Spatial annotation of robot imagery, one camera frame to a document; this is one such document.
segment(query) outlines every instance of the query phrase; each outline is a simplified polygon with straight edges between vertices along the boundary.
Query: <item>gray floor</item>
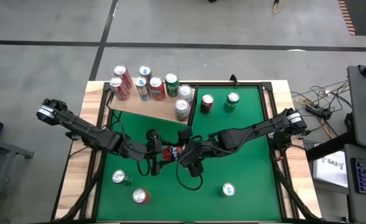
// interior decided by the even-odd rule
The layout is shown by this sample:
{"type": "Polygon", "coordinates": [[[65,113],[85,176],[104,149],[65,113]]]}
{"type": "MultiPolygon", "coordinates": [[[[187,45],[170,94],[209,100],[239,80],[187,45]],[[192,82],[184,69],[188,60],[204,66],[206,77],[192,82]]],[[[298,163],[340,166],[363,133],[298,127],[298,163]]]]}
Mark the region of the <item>gray floor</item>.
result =
{"type": "MultiPolygon", "coordinates": [[[[0,40],[99,42],[111,2],[2,0],[0,40]]],[[[366,37],[348,33],[337,0],[287,0],[277,16],[272,2],[120,0],[108,42],[366,47],[366,37]]],[[[0,45],[1,138],[36,152],[33,160],[14,164],[7,199],[0,201],[0,220],[49,220],[71,141],[65,129],[41,123],[35,112],[45,98],[56,98],[79,113],[97,49],[0,45]]],[[[292,91],[304,92],[311,85],[345,80],[347,66],[360,63],[366,64],[366,52],[105,48],[96,79],[110,79],[117,64],[137,76],[139,65],[147,64],[158,76],[175,72],[182,80],[225,80],[231,74],[245,80],[284,79],[292,91]]],[[[348,92],[342,96],[350,99],[348,92]]],[[[342,121],[348,112],[343,104],[330,120],[339,134],[345,131],[342,121]]],[[[309,129],[319,126],[312,117],[305,120],[309,129]]],[[[317,130],[308,139],[323,142],[328,137],[317,130]]],[[[317,196],[324,218],[338,221],[347,215],[344,195],[317,189],[317,196]]]]}

